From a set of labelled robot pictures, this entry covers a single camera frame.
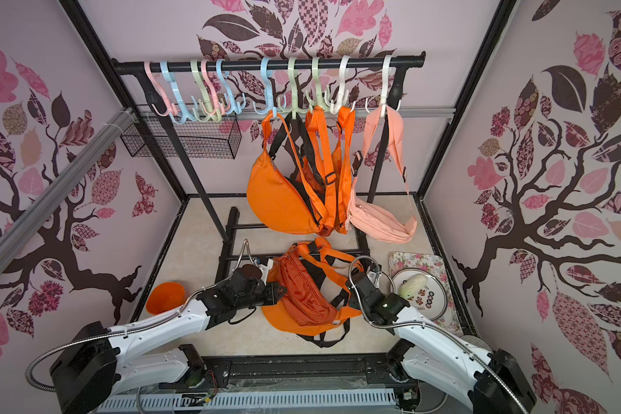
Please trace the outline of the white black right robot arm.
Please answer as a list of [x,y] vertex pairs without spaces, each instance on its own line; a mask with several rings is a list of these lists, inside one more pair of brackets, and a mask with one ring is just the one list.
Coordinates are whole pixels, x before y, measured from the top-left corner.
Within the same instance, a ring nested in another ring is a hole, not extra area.
[[395,293],[384,295],[364,272],[348,276],[352,302],[375,329],[399,341],[389,363],[396,374],[434,386],[473,413],[530,413],[536,395],[517,360],[443,329]]

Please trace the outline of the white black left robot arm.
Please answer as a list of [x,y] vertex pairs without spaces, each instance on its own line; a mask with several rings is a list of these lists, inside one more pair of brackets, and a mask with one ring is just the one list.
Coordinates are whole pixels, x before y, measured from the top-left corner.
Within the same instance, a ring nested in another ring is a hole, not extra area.
[[155,384],[202,385],[209,369],[193,345],[158,349],[184,336],[232,323],[240,310],[276,305],[287,293],[253,265],[193,293],[184,305],[138,323],[88,324],[62,350],[50,375],[64,413],[88,413],[112,395]]

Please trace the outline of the orange bag bottom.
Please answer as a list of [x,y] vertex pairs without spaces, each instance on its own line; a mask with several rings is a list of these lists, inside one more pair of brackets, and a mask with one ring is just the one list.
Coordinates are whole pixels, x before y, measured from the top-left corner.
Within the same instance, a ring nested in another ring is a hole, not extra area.
[[[284,125],[285,118],[277,117]],[[264,141],[262,153],[251,169],[247,188],[251,210],[269,229],[293,235],[317,234],[318,224],[312,212],[268,155],[270,146]],[[298,156],[294,163],[300,166]]]

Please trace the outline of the pink fanny pack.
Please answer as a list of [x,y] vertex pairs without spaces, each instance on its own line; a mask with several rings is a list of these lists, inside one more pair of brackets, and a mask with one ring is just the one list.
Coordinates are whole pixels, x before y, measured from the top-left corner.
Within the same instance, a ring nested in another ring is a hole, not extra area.
[[413,209],[412,196],[406,181],[407,170],[403,157],[404,121],[402,116],[391,106],[384,105],[383,109],[383,115],[380,110],[372,111],[367,115],[362,150],[355,153],[352,166],[354,179],[348,202],[347,224],[348,226],[356,227],[377,241],[405,244],[414,237],[417,231],[416,216],[412,214],[411,218],[405,224],[402,224],[388,210],[358,198],[355,191],[358,171],[364,160],[363,153],[369,151],[379,122],[381,119],[384,119],[388,121],[389,125],[387,149],[405,184],[405,194],[409,207],[411,210]]

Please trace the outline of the black fanny pack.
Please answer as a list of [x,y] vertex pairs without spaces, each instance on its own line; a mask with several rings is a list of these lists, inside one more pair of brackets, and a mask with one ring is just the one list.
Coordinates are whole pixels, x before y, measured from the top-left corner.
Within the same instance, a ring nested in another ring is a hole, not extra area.
[[288,181],[300,194],[306,207],[312,212],[313,219],[319,224],[322,216],[314,203],[312,203],[310,193],[305,189],[302,180],[302,178],[305,178],[320,201],[324,202],[325,184],[317,168],[315,150],[312,146],[314,141],[310,138],[304,121],[294,117],[292,113],[288,114],[284,121],[285,124],[279,128],[274,136],[268,155],[271,160],[275,160],[280,147],[284,146],[293,160],[295,160],[295,156],[298,156],[300,166],[295,164],[295,171],[288,178]]

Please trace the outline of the light orange fanny pack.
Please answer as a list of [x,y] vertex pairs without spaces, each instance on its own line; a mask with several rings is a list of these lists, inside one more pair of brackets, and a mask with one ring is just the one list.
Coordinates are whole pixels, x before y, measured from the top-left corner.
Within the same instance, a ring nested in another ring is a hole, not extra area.
[[308,179],[303,178],[310,196],[313,212],[318,216],[317,234],[328,236],[336,231],[346,234],[349,230],[348,206],[353,190],[353,173],[350,165],[350,149],[355,128],[355,113],[342,107],[336,127],[344,139],[329,144],[329,129],[325,112],[316,106],[306,114],[305,127],[312,141],[314,161],[308,164],[317,168],[322,179],[324,196],[320,197]]

